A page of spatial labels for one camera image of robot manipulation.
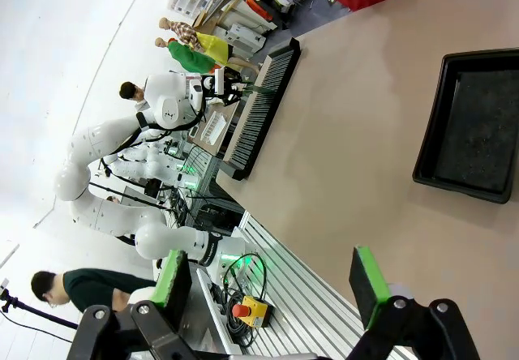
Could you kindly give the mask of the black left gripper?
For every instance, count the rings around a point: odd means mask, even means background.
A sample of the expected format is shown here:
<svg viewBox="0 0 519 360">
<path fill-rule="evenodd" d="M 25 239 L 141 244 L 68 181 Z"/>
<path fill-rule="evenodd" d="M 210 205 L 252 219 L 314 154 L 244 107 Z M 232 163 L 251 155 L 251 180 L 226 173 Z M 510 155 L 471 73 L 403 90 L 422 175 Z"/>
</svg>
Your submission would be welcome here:
<svg viewBox="0 0 519 360">
<path fill-rule="evenodd" d="M 203 75 L 202 87 L 204 99 L 209 104 L 225 103 L 225 74 L 223 72 L 215 72 L 213 75 Z"/>
</svg>

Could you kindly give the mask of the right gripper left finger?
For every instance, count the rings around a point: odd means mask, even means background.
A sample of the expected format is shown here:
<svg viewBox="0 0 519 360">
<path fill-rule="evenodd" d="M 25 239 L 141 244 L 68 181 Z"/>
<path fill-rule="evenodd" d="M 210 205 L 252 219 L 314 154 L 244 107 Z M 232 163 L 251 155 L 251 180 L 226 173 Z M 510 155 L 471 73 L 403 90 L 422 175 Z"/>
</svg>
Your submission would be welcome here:
<svg viewBox="0 0 519 360">
<path fill-rule="evenodd" d="M 149 299 L 119 312 L 103 305 L 86 309 L 67 357 L 128 359 L 148 351 L 155 359 L 193 359 L 195 351 L 178 333 L 191 284 L 187 254 L 171 251 Z"/>
</svg>

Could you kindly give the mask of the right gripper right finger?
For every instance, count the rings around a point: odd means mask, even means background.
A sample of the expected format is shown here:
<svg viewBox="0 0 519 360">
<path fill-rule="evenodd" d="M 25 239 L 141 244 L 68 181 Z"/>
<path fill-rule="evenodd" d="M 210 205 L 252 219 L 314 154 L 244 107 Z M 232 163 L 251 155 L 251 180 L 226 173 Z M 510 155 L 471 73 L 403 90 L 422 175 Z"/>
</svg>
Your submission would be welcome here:
<svg viewBox="0 0 519 360">
<path fill-rule="evenodd" d="M 365 332 L 349 359 L 387 359 L 397 346 L 418 359 L 479 359 L 458 305 L 440 298 L 422 306 L 395 294 L 367 246 L 353 250 L 349 275 Z"/>
</svg>

